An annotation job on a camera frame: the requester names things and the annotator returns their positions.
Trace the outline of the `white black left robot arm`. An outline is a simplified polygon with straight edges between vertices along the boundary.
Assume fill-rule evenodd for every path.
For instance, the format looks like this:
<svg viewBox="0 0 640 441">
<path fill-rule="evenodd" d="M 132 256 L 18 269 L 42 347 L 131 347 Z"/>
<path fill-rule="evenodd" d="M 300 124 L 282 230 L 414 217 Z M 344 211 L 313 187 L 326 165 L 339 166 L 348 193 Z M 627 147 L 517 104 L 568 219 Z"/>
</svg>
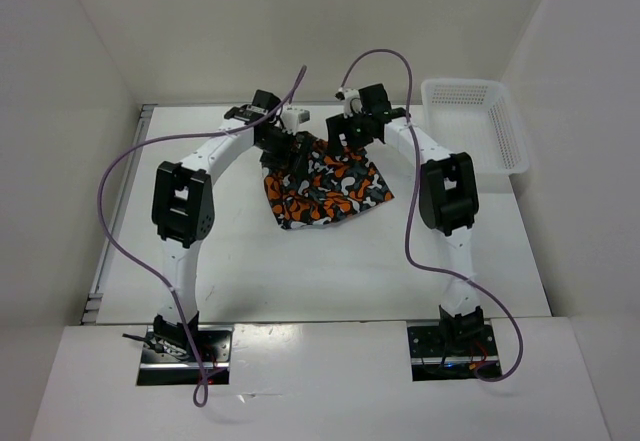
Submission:
<svg viewBox="0 0 640 441">
<path fill-rule="evenodd" d="M 283 105 L 277 96 L 258 90 L 251 103 L 227 111 L 214 135 L 198 149 L 157 168 L 151 219 L 162 244 L 162 275 L 171 287 L 154 318 L 153 334 L 175 359 L 191 359 L 200 346 L 197 264 L 214 224 L 213 186 L 253 147 L 279 163 L 290 163 L 296 132 L 309 119 L 307 110 Z"/>
</svg>

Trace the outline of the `orange camouflage shorts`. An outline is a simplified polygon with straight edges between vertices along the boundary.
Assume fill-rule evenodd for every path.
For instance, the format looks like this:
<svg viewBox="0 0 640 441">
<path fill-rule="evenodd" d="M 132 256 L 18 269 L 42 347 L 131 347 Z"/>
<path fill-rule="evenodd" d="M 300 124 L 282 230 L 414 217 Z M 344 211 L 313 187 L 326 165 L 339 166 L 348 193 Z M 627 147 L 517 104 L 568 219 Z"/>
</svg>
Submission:
<svg viewBox="0 0 640 441">
<path fill-rule="evenodd" d="M 329 153 L 328 142 L 309 132 L 284 153 L 260 157 L 267 202 L 283 230 L 346 221 L 394 199 L 364 148 Z"/>
</svg>

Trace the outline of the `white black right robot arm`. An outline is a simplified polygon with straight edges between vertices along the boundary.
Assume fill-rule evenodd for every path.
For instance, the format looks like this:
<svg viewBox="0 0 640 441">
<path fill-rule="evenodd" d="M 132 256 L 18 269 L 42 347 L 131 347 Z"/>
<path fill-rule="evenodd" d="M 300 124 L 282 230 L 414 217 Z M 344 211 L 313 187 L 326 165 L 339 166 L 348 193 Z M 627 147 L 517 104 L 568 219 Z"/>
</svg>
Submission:
<svg viewBox="0 0 640 441">
<path fill-rule="evenodd" d="M 438 339 L 446 352 L 460 354 L 484 325 L 479 297 L 470 285 L 475 277 L 471 235 L 479 211 L 473 161 L 469 154 L 436 142 L 411 121 L 406 109 L 394 108 L 382 84 L 341 87 L 336 98 L 343 112 L 326 119 L 330 153 L 379 140 L 416 169 L 408 223 L 418 214 L 438 237 L 442 265 L 431 270 L 448 276 L 439 304 Z"/>
</svg>

